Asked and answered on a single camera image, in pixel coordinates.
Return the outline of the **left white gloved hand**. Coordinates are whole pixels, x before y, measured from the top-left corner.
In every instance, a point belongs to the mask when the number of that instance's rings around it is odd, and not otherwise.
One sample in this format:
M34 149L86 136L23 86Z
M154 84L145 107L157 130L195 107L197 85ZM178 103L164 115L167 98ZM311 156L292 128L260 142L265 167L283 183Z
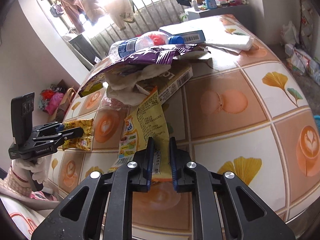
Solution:
M32 179L42 184L47 178L47 158L39 158L35 164L31 161L15 159L11 162L11 169L13 174L23 182L29 181L27 175L30 171L32 173Z

